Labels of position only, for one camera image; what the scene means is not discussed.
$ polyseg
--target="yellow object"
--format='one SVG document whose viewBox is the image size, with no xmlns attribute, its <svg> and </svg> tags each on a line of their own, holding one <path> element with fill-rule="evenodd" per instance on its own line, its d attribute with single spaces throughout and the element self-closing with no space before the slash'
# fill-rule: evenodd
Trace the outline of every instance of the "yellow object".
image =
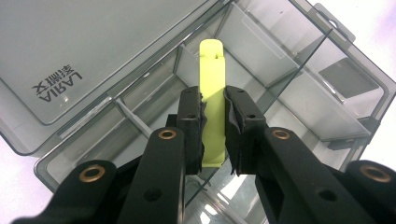
<svg viewBox="0 0 396 224">
<path fill-rule="evenodd" d="M 199 48 L 199 85 L 206 102 L 202 141 L 205 145 L 203 167 L 220 167 L 225 159 L 225 60 L 219 40 L 207 39 Z"/>
</svg>

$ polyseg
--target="clear plastic lid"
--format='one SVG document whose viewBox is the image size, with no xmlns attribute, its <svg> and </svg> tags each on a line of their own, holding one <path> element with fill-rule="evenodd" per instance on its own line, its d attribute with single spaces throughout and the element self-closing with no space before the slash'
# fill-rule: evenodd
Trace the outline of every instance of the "clear plastic lid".
<svg viewBox="0 0 396 224">
<path fill-rule="evenodd" d="M 224 45 L 227 85 L 246 90 L 270 126 L 295 131 L 322 162 L 343 167 L 373 136 L 396 85 L 292 3 L 216 3 L 57 132 L 64 140 L 37 163 L 38 176 L 56 189 L 84 161 L 121 166 L 141 155 L 150 133 L 177 112 L 180 92 L 198 85 L 198 46 L 207 38 Z"/>
<path fill-rule="evenodd" d="M 58 130 L 214 2 L 3 3 L 1 134 L 19 154 L 48 151 Z"/>
</svg>

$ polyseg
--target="screw hole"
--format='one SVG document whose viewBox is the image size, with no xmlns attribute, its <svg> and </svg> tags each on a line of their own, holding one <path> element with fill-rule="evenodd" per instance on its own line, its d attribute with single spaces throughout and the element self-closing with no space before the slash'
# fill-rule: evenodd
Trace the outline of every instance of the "screw hole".
<svg viewBox="0 0 396 224">
<path fill-rule="evenodd" d="M 105 174 L 105 167 L 100 165 L 92 165 L 87 167 L 79 174 L 79 180 L 84 183 L 94 182 Z"/>
<path fill-rule="evenodd" d="M 373 165 L 367 165 L 364 164 L 361 167 L 361 172 L 369 177 L 370 179 L 373 179 L 377 182 L 381 182 L 381 183 L 388 183 L 391 180 L 390 175 L 388 175 L 387 173 L 385 173 L 383 170 L 373 166 Z"/>
<path fill-rule="evenodd" d="M 290 134 L 282 130 L 273 130 L 272 135 L 283 140 L 290 138 Z"/>
<path fill-rule="evenodd" d="M 155 202 L 163 196 L 163 193 L 159 189 L 148 189 L 145 192 L 145 199 L 149 202 Z"/>
<path fill-rule="evenodd" d="M 173 130 L 163 130 L 158 135 L 160 136 L 161 139 L 167 140 L 174 138 L 176 136 L 176 132 Z"/>
<path fill-rule="evenodd" d="M 96 176 L 96 175 L 99 175 L 99 170 L 97 170 L 97 169 L 94 169 L 94 170 L 89 170 L 89 171 L 87 171 L 86 173 L 85 173 L 85 176 L 87 176 L 87 177 L 93 177 L 93 176 Z"/>
<path fill-rule="evenodd" d="M 319 197 L 323 200 L 329 201 L 329 202 L 335 202 L 337 200 L 337 195 L 335 195 L 334 192 L 332 192 L 329 189 L 324 189 L 321 190 L 318 193 Z"/>
</svg>

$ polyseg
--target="transparent plastic box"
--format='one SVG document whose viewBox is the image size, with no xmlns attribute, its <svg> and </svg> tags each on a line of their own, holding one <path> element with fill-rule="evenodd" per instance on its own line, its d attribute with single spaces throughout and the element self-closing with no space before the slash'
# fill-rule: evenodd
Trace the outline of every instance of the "transparent plastic box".
<svg viewBox="0 0 396 224">
<path fill-rule="evenodd" d="M 51 190 L 84 161 L 142 155 L 180 92 L 198 85 L 204 39 L 223 43 L 227 85 L 336 169 L 359 158 L 396 92 L 342 23 L 301 0 L 51 3 L 70 9 L 60 16 L 30 7 L 30 21 L 23 10 L 0 16 L 10 54 L 0 58 L 0 130 L 16 153 L 42 157 L 35 173 Z M 230 171 L 226 161 L 187 176 L 186 222 L 265 220 L 254 176 Z"/>
</svg>

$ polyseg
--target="white surface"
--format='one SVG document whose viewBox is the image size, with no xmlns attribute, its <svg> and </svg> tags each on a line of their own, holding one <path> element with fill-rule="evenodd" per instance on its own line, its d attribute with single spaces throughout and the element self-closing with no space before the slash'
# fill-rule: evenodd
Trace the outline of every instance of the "white surface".
<svg viewBox="0 0 396 224">
<path fill-rule="evenodd" d="M 396 2 L 393 0 L 322 0 L 330 12 L 357 37 L 355 45 L 393 79 L 396 79 Z M 362 159 L 377 161 L 396 170 L 396 103 L 383 118 Z M 33 173 L 36 158 L 20 157 L 1 140 L 0 223 L 40 213 L 50 191 Z"/>
</svg>

